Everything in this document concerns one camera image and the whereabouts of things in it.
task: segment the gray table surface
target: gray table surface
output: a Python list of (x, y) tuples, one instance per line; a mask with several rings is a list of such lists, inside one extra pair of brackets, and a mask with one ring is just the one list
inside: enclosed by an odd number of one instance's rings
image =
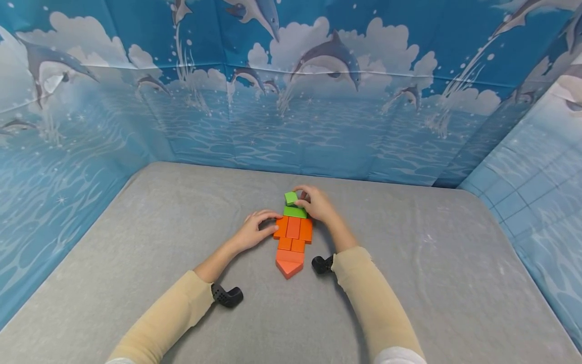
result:
[[(580, 363), (487, 208), (471, 194), (185, 164), (137, 173), (0, 332), (4, 364), (103, 363), (147, 308), (261, 208), (300, 182), (324, 188), (406, 309), (429, 363)], [(268, 240), (228, 267), (214, 306), (163, 363), (366, 363), (365, 342), (317, 224), (289, 281)]]

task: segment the carrot-shaped block structure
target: carrot-shaped block structure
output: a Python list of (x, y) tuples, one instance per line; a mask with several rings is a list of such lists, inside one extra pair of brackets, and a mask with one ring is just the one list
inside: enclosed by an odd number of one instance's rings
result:
[(295, 192), (285, 193), (283, 218), (277, 220), (279, 230), (273, 234), (273, 238), (279, 239), (275, 264), (287, 279), (303, 269), (305, 244), (311, 244), (313, 234), (313, 223), (307, 218), (305, 210), (292, 205), (296, 197)]

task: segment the green cube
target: green cube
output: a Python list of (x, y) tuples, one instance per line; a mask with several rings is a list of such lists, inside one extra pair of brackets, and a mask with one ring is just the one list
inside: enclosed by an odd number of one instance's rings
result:
[(307, 212), (299, 207), (285, 206), (285, 208), (283, 209), (283, 215), (292, 216), (292, 217), (307, 218)]
[(287, 201), (287, 206), (293, 206), (295, 201), (297, 201), (297, 193), (287, 192), (285, 193), (285, 201)]

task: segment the long-sleeve shirt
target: long-sleeve shirt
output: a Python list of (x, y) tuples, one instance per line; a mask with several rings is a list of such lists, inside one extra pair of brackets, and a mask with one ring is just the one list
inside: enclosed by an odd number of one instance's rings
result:
[[(359, 246), (336, 254), (332, 270), (352, 303), (374, 364), (426, 364), (406, 312), (370, 254)], [(213, 301), (211, 285), (188, 271), (130, 328), (107, 364), (159, 364)]]

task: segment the child's hand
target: child's hand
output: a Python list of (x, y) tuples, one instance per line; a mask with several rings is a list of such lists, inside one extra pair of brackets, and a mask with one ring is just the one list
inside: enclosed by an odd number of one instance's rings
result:
[(302, 190), (302, 192), (299, 200), (295, 201), (295, 205), (304, 208), (312, 218), (329, 224), (338, 215), (328, 196), (319, 188), (300, 185), (293, 189), (294, 192), (298, 190)]
[(272, 210), (256, 211), (247, 216), (243, 226), (227, 243), (230, 244), (237, 253), (250, 249), (279, 229), (277, 225), (272, 225), (263, 230), (259, 230), (259, 224), (270, 218), (282, 217), (283, 216)]

